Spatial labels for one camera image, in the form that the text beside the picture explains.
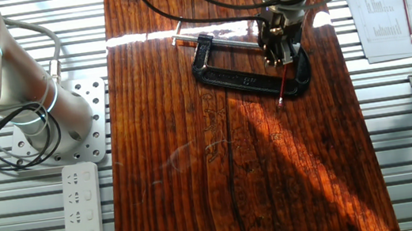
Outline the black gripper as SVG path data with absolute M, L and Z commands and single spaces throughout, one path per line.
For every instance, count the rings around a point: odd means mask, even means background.
M 279 37 L 300 40 L 301 33 L 303 32 L 301 11 L 278 10 L 274 12 L 268 6 L 259 11 L 258 17 L 265 20 L 258 21 L 259 34 L 257 40 L 263 49 L 266 66 L 280 66 L 284 56 Z

